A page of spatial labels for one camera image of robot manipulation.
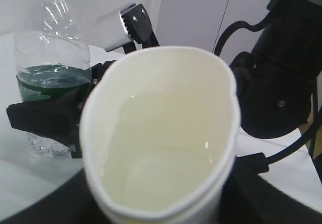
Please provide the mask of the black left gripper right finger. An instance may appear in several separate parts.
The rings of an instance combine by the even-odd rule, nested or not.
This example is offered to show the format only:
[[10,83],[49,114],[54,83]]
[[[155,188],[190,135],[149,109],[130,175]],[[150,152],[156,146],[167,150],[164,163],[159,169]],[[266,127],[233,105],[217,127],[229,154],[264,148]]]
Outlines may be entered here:
[[219,223],[321,223],[321,213],[289,197],[260,177],[264,156],[237,157],[226,181]]

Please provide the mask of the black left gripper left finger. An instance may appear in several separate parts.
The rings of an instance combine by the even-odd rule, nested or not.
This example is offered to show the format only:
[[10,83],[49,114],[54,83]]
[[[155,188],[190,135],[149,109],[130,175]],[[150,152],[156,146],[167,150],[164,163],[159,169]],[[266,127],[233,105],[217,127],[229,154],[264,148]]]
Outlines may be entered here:
[[91,195],[84,170],[1,223],[110,223]]

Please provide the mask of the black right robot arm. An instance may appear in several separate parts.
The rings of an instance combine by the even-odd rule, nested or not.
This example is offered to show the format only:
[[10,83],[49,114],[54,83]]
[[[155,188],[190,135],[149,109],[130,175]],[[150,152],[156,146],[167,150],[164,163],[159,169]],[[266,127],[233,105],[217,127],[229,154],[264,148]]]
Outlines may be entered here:
[[[321,73],[321,0],[270,0],[267,9],[255,25],[231,24],[214,49],[220,55],[238,29],[261,32],[252,51],[239,53],[230,64],[242,129],[261,139],[284,136],[307,121],[317,105]],[[85,102],[80,93],[12,104],[6,109],[11,127],[79,146],[77,124]]]

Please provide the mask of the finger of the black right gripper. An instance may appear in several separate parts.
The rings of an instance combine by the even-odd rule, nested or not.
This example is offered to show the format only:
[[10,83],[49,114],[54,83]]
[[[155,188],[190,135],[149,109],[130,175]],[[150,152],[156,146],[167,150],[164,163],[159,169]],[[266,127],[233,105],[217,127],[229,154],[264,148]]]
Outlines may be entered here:
[[77,87],[52,99],[11,104],[6,113],[13,129],[55,140],[80,159],[79,123],[90,92]]

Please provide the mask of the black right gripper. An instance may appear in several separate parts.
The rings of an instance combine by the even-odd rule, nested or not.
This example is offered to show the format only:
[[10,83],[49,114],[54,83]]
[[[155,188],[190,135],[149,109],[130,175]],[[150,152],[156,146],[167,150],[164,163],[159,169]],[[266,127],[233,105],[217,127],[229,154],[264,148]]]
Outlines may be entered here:
[[[89,34],[90,26],[95,21],[92,20],[88,26],[87,36]],[[140,44],[143,48],[149,48],[159,46],[158,40],[154,34],[152,23],[146,8],[142,4],[136,4],[136,6],[124,15],[124,22],[126,28],[129,30],[130,36],[133,40],[132,43],[128,43],[121,47],[126,54],[136,51],[135,43]],[[105,63],[98,63],[92,67],[92,79],[90,80],[89,88],[91,91],[98,84],[103,77],[103,74],[112,61]]]

